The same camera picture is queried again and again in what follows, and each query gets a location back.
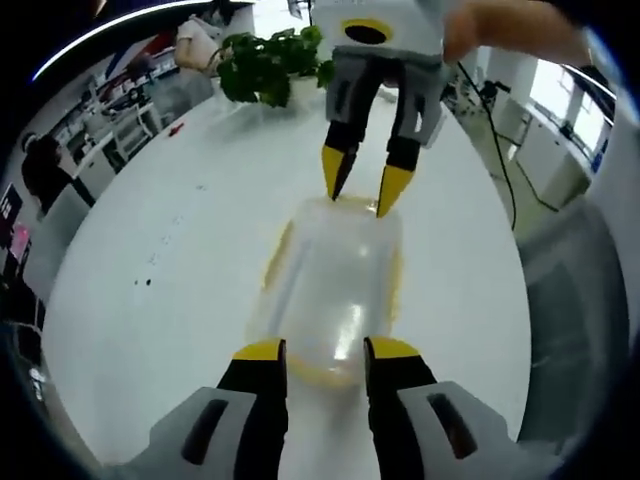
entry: yellow fingertip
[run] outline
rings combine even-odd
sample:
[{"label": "yellow fingertip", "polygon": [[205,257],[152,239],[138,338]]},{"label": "yellow fingertip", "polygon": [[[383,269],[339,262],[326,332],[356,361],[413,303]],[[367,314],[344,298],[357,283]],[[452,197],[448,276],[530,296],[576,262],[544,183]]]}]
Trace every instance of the yellow fingertip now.
[{"label": "yellow fingertip", "polygon": [[252,343],[233,356],[234,360],[278,360],[280,351],[279,338],[272,338],[263,342]]},{"label": "yellow fingertip", "polygon": [[333,198],[336,191],[336,181],[338,171],[344,160],[344,152],[324,145],[322,147],[322,170],[324,171],[324,181],[327,185],[327,195]]},{"label": "yellow fingertip", "polygon": [[380,183],[380,196],[378,198],[378,217],[384,217],[389,213],[393,204],[396,203],[400,194],[413,178],[413,173],[392,165],[384,167],[382,182]]},{"label": "yellow fingertip", "polygon": [[415,348],[402,340],[389,337],[369,337],[369,341],[376,360],[420,356]]}]

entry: white table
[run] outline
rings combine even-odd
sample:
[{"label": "white table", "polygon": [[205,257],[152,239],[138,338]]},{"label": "white table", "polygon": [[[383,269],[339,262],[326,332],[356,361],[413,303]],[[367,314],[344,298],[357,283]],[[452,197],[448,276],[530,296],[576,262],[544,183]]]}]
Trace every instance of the white table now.
[{"label": "white table", "polygon": [[[46,360],[71,420],[103,462],[138,454],[154,423],[198,387],[217,384],[244,344],[283,227],[302,200],[325,192],[322,109],[274,120],[259,106],[225,116],[215,102],[178,120],[178,135],[161,133],[116,177],[52,293]],[[377,196],[394,113],[393,104],[374,104],[345,193]],[[405,266],[392,334],[419,348],[437,378],[501,413],[515,438],[530,368],[523,273],[489,174],[446,116],[396,206]],[[281,478],[378,476],[362,391],[291,381],[289,414]]]}]

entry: red object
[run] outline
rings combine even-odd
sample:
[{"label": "red object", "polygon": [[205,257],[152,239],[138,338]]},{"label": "red object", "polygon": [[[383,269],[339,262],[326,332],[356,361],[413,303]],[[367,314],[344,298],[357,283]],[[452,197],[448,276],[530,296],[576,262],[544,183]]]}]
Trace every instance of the red object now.
[{"label": "red object", "polygon": [[184,127],[184,122],[176,125],[175,127],[172,127],[171,130],[169,130],[169,136],[173,137],[176,133],[182,130],[182,127]]}]

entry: gray fabric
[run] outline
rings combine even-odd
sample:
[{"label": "gray fabric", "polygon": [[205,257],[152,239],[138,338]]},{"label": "gray fabric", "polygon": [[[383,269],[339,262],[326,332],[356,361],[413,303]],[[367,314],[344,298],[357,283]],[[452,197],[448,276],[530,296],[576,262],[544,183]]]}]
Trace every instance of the gray fabric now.
[{"label": "gray fabric", "polygon": [[588,426],[626,362],[625,285],[607,226],[583,197],[519,249],[532,341],[519,440],[560,451]]}]

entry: white cabinet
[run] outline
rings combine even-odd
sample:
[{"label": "white cabinet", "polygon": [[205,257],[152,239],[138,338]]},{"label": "white cabinet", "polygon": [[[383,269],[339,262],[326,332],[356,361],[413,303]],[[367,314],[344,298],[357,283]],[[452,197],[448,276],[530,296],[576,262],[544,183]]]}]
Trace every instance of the white cabinet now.
[{"label": "white cabinet", "polygon": [[558,209],[582,191],[591,176],[587,158],[538,112],[516,158],[538,198]]},{"label": "white cabinet", "polygon": [[95,149],[90,155],[92,155],[91,159],[83,166],[78,178],[87,187],[91,196],[97,200],[116,173],[101,149]]}]

